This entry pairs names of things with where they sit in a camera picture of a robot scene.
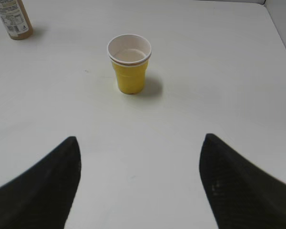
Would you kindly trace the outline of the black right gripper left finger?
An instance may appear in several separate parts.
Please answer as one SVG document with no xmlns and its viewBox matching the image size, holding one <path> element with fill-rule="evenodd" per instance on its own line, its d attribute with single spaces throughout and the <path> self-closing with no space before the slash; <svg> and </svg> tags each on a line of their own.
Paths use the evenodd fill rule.
<svg viewBox="0 0 286 229">
<path fill-rule="evenodd" d="M 81 179 L 81 153 L 70 136 L 0 187 L 0 229 L 62 229 Z"/>
</svg>

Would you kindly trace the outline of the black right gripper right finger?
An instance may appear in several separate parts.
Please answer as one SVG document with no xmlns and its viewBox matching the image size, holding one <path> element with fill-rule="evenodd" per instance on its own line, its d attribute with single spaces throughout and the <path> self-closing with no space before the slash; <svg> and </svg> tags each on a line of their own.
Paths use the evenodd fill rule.
<svg viewBox="0 0 286 229">
<path fill-rule="evenodd" d="M 200 178 L 220 229 L 286 229 L 286 184 L 206 134 Z"/>
</svg>

